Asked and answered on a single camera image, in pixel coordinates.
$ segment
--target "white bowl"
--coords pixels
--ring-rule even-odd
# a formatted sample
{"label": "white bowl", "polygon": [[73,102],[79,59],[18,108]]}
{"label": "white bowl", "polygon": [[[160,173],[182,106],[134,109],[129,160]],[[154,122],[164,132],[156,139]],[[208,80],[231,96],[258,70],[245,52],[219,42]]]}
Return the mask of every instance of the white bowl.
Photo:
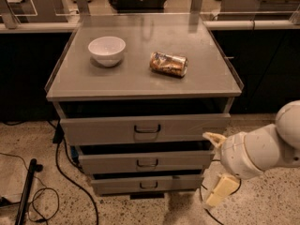
{"label": "white bowl", "polygon": [[112,67],[124,56],[126,43],[119,37],[99,37],[88,45],[92,57],[105,67]]}

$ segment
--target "can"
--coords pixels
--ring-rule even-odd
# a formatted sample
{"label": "can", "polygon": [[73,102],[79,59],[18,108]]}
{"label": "can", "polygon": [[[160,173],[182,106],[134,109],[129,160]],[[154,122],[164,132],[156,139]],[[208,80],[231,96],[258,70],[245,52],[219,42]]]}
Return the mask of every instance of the can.
{"label": "can", "polygon": [[188,59],[184,56],[168,55],[162,52],[152,52],[150,68],[154,71],[183,78],[188,69]]}

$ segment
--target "drawer handle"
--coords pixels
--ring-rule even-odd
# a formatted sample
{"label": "drawer handle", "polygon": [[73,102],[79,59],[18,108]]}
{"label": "drawer handle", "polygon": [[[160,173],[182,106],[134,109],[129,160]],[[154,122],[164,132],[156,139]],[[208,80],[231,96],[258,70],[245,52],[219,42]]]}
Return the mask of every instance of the drawer handle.
{"label": "drawer handle", "polygon": [[147,164],[147,165],[142,165],[140,164],[140,161],[137,160],[137,166],[140,168],[155,168],[158,165],[158,159],[156,160],[155,164]]}
{"label": "drawer handle", "polygon": [[158,133],[160,129],[160,124],[158,124],[157,129],[138,129],[138,126],[134,126],[134,131],[137,133]]}
{"label": "drawer handle", "polygon": [[140,188],[141,189],[154,189],[154,188],[158,188],[158,182],[156,182],[153,186],[143,186],[142,182],[140,183]]}

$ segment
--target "speckled floor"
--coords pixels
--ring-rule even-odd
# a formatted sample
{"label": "speckled floor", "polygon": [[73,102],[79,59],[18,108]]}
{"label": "speckled floor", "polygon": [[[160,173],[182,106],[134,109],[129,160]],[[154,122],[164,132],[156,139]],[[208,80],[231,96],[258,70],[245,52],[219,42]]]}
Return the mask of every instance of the speckled floor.
{"label": "speckled floor", "polygon": [[[238,131],[251,131],[273,122],[273,114],[233,115],[224,135]],[[56,169],[53,144],[53,128],[47,122],[27,122],[15,127],[0,124],[0,151],[22,156],[28,166],[31,158],[43,165],[38,177],[47,187],[59,194],[59,211],[49,224],[96,224],[96,216],[89,198],[73,186]],[[0,194],[19,194],[23,190],[26,169],[16,157],[0,157]],[[200,192],[170,192],[164,198],[131,200],[129,196],[99,197],[93,192],[90,180],[71,166],[63,146],[59,150],[59,164],[62,170],[90,192],[99,214],[99,224],[149,224],[149,225],[214,225],[217,224],[203,210]],[[213,162],[205,171],[203,184],[211,188],[218,175],[225,170]],[[239,191],[224,200],[211,213],[223,224],[300,224],[300,169],[274,169],[265,175],[243,181]],[[43,186],[34,179],[31,198]],[[50,216],[57,206],[53,192],[46,191],[37,201],[45,217]],[[17,206],[0,209],[0,224],[14,224]],[[30,208],[31,219],[39,216]],[[25,224],[34,224],[26,217]]]}

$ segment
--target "desk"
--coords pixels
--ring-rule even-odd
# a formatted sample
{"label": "desk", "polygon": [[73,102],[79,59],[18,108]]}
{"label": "desk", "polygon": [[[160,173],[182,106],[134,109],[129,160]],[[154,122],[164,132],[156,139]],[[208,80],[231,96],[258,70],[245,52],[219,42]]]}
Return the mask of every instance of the desk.
{"label": "desk", "polygon": [[[98,65],[87,50],[122,38],[123,61]],[[149,69],[151,52],[184,55],[179,79]],[[87,17],[49,84],[70,145],[99,195],[199,188],[212,159],[203,132],[222,132],[241,89],[194,14]]]}

